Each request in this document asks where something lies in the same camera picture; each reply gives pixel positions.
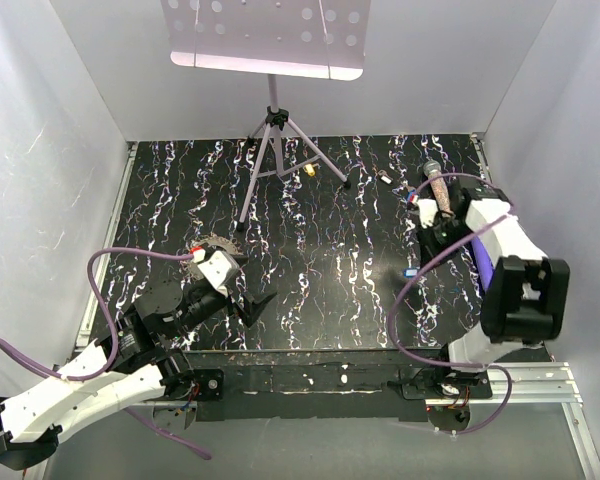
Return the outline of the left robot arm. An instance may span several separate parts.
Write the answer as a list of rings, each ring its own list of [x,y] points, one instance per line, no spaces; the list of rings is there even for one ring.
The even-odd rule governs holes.
[[[220,311],[250,327],[275,296],[246,294],[237,303],[205,280],[148,287],[116,330],[31,389],[0,396],[0,464],[15,471],[35,466],[80,430],[139,402],[167,399],[187,409],[221,399],[223,372],[192,366],[169,341]]]

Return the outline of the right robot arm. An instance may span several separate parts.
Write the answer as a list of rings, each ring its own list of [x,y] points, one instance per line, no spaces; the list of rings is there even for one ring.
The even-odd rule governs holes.
[[[501,190],[454,181],[449,198],[448,210],[435,200],[416,201],[422,261],[437,266],[450,259],[450,247],[467,235],[483,249],[475,255],[483,288],[479,323],[445,345],[448,363],[432,373],[434,389],[451,398],[466,389],[469,373],[559,336],[570,268],[529,239]]]

